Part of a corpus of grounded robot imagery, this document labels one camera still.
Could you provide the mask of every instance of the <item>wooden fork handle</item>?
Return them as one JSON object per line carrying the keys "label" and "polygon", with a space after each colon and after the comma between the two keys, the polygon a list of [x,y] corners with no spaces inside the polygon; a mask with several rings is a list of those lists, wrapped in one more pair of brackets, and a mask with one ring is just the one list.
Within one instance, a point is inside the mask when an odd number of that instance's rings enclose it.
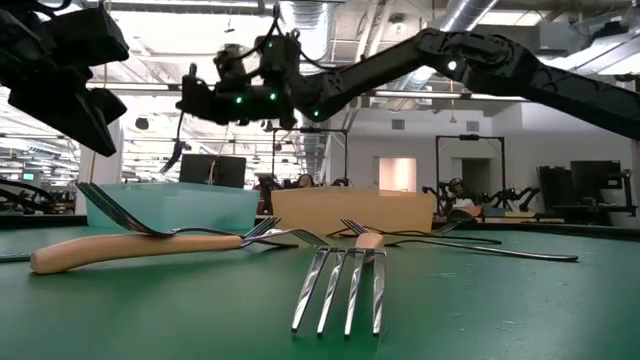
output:
{"label": "wooden fork handle", "polygon": [[[376,249],[384,247],[384,236],[376,233],[364,233],[358,236],[356,240],[356,248],[358,249]],[[373,256],[367,256],[364,260],[365,264],[370,263]]]}
{"label": "wooden fork handle", "polygon": [[242,239],[239,236],[89,236],[37,250],[31,255],[31,269],[37,274],[55,274],[107,260],[237,249],[241,246]]}

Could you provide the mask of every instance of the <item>green tabletop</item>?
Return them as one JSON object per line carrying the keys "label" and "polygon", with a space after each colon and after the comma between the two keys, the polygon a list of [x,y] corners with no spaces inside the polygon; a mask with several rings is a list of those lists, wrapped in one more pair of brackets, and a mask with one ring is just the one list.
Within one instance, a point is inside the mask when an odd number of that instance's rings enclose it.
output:
{"label": "green tabletop", "polygon": [[[92,228],[0,232],[31,251]],[[365,269],[353,335],[343,273],[323,338],[327,270],[297,335],[293,309],[313,249],[128,259],[37,276],[0,264],[0,359],[640,358],[640,244],[524,232],[459,232],[502,248],[580,256],[550,263],[436,246],[388,248],[383,331],[371,335]]]}

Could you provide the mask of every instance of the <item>teal bin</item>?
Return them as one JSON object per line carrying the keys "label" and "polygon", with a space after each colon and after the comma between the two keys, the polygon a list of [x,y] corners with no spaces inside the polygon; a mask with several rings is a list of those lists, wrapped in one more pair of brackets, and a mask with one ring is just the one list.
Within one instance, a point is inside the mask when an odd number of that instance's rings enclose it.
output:
{"label": "teal bin", "polygon": [[[99,185],[148,227],[205,227],[230,232],[251,229],[260,200],[257,191],[188,183]],[[87,200],[89,226],[120,228]]]}

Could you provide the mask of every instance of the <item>cardboard box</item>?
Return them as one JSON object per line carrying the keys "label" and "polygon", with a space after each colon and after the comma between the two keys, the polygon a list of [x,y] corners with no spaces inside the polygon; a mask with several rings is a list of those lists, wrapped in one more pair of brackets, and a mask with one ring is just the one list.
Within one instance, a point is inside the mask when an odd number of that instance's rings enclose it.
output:
{"label": "cardboard box", "polygon": [[341,219],[384,231],[431,231],[436,199],[431,194],[321,187],[274,191],[274,216],[282,229],[330,234],[345,228]]}

